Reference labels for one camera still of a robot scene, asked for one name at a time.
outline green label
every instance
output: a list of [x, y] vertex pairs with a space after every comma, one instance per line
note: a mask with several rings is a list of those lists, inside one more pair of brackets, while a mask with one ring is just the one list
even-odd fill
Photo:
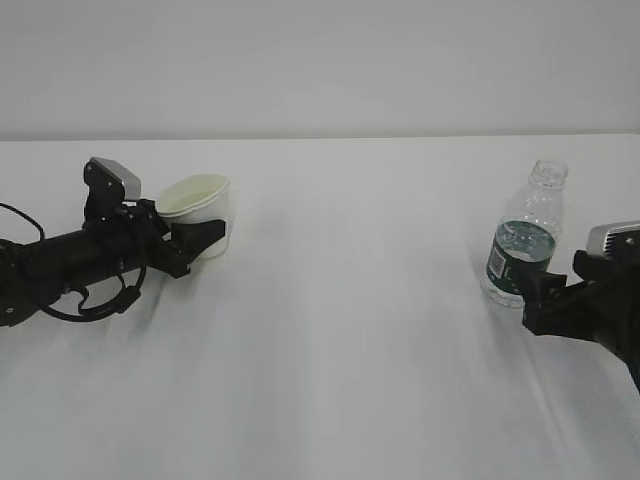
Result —
[[527, 262], [508, 254], [500, 245], [497, 238], [493, 239], [491, 255], [487, 261], [487, 276], [491, 282], [503, 292], [520, 295], [511, 273], [515, 268], [529, 271], [546, 271], [551, 263], [551, 256], [539, 262]]

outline robotic arm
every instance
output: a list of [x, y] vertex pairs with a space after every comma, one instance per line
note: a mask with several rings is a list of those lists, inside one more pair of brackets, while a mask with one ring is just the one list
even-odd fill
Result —
[[525, 300], [523, 325], [534, 335], [597, 342], [628, 367], [640, 391], [640, 222], [594, 228], [566, 275], [519, 269], [514, 279]]
[[[19, 210], [0, 204], [32, 223], [40, 240], [21, 245], [0, 240], [0, 326], [14, 326], [38, 310], [71, 322], [91, 322], [124, 313], [139, 297], [147, 268], [179, 278], [204, 250], [225, 236], [222, 220], [167, 225], [151, 200], [141, 199], [141, 182], [117, 162], [92, 158], [84, 167], [89, 196], [84, 224], [76, 232], [46, 239], [42, 227]], [[134, 285], [123, 274], [139, 270]], [[109, 302], [86, 308], [87, 286], [117, 277], [120, 292]], [[78, 292], [77, 314], [51, 307]]]

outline water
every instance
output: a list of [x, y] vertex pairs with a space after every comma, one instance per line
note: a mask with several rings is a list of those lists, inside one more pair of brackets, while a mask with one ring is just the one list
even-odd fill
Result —
[[[508, 271], [509, 257], [529, 262], [531, 268], [546, 270], [556, 247], [556, 242], [549, 232], [533, 223], [523, 221], [505, 222], [500, 225], [496, 230], [495, 241], [507, 254], [506, 262], [502, 265], [506, 267], [504, 271]], [[494, 285], [486, 273], [484, 290], [494, 302], [501, 305], [508, 307], [524, 305], [520, 295], [501, 290]]]

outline white table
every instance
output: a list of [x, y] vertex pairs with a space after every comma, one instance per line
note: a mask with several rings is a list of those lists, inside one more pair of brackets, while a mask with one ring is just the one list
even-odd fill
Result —
[[[127, 165], [150, 198], [231, 177], [230, 250], [195, 276], [154, 272], [125, 315], [0, 330], [2, 478], [640, 475], [624, 365], [533, 337], [478, 287], [539, 157], [570, 166], [552, 270], [592, 226], [640, 217], [640, 137], [2, 143], [0, 201], [49, 236], [77, 229], [91, 156]], [[8, 213], [0, 226], [35, 238]]]

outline plastic water bottle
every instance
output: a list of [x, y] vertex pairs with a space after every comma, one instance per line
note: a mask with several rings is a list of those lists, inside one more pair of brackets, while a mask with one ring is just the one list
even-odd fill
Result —
[[567, 166], [538, 160], [528, 184], [511, 199], [503, 215], [487, 261], [484, 290], [496, 303], [522, 307], [524, 301], [511, 278], [518, 268], [544, 271], [551, 262], [562, 229], [562, 190]]

